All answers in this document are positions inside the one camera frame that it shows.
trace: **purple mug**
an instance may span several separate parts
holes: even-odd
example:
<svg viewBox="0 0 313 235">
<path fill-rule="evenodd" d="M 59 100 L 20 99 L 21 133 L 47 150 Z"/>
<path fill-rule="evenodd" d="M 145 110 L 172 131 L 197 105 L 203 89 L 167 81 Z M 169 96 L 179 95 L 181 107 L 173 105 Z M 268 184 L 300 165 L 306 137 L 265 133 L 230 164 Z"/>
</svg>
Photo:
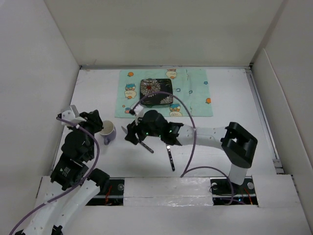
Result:
<svg viewBox="0 0 313 235">
<path fill-rule="evenodd" d="M 103 129 L 99 133 L 104 139 L 104 145 L 108 145 L 116 137 L 116 128 L 113 122 L 103 121 Z"/>
</svg>

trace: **white table surface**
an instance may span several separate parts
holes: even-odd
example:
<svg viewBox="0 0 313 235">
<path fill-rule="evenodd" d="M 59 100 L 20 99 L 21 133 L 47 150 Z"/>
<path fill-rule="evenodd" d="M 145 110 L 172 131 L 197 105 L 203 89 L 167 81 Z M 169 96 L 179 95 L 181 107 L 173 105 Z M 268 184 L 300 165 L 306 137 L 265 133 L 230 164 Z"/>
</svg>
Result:
<svg viewBox="0 0 313 235">
<path fill-rule="evenodd" d="M 194 117 L 197 127 L 227 126 L 231 121 L 238 122 L 258 139 L 251 174 L 276 174 L 266 142 L 264 131 L 253 100 L 252 92 L 242 69 L 206 68 L 210 85 L 213 117 Z M 171 170 L 165 144 L 159 138 L 147 137 L 144 141 L 155 153 L 151 154 L 141 145 L 133 145 L 124 140 L 121 129 L 131 123 L 131 118 L 115 118 L 115 101 L 120 70 L 80 70 L 71 104 L 78 111 L 90 112 L 99 110 L 102 120 L 111 120 L 117 130 L 116 139 L 108 146 L 103 145 L 99 134 L 100 159 L 97 168 L 111 177 L 178 177 L 182 174 L 191 152 L 190 146 L 172 146 L 171 151 L 176 171 Z M 167 117 L 169 121 L 183 122 L 190 125 L 188 117 Z M 69 133 L 64 129 L 56 162 L 61 155 L 61 146 Z M 230 161 L 221 150 L 197 146 L 190 167 L 214 166 L 228 174 Z M 209 169 L 190 172 L 188 176 L 221 176 Z"/>
</svg>

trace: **placemat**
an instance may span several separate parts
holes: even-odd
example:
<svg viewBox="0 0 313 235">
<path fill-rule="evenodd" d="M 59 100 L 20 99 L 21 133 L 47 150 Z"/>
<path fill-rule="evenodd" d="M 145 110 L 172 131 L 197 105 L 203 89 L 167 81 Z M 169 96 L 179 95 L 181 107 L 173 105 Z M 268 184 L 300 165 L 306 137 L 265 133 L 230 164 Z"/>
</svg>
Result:
<svg viewBox="0 0 313 235">
<path fill-rule="evenodd" d="M 203 69 L 152 69 L 152 70 L 122 70 L 119 75 L 116 98 L 115 117 L 133 118 L 129 114 L 131 107 L 139 101 L 140 81 L 142 79 L 170 78 L 173 94 L 180 98 L 188 107 L 192 116 L 213 116 L 209 82 Z M 158 91 L 160 86 L 149 86 L 146 89 Z M 157 110 L 165 117 L 188 116 L 182 104 L 174 98 L 169 105 L 146 107 L 145 112 Z"/>
</svg>

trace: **cartoon print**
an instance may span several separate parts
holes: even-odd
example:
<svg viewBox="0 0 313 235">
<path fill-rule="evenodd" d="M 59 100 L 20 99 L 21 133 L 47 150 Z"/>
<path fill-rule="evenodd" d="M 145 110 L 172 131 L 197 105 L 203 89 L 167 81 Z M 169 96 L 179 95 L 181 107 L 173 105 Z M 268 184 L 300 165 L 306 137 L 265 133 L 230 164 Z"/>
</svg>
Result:
<svg viewBox="0 0 313 235">
<path fill-rule="evenodd" d="M 134 83 L 126 84 L 125 87 L 125 97 L 127 99 L 134 99 L 137 95 L 137 92 L 135 92 L 136 85 Z"/>
<path fill-rule="evenodd" d="M 171 104 L 170 105 L 170 116 L 171 117 L 182 117 L 180 112 L 180 104 Z"/>
<path fill-rule="evenodd" d="M 172 78 L 172 79 L 176 78 L 176 76 L 177 76 L 176 69 L 168 69 L 166 72 L 166 76 L 168 78 Z"/>
</svg>

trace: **wall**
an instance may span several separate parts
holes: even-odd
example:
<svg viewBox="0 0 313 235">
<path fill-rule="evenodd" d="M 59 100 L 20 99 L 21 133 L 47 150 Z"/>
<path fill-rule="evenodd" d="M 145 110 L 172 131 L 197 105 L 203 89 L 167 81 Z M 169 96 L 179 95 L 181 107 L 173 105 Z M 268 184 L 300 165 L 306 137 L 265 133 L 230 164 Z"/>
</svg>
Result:
<svg viewBox="0 0 313 235">
<path fill-rule="evenodd" d="M 34 206 L 79 66 L 43 0 L 0 0 L 0 234 Z"/>
<path fill-rule="evenodd" d="M 313 11 L 311 0 L 287 1 L 253 73 L 285 171 L 294 175 L 313 228 Z"/>
<path fill-rule="evenodd" d="M 247 66 L 282 0 L 45 0 L 80 65 Z"/>
</svg>

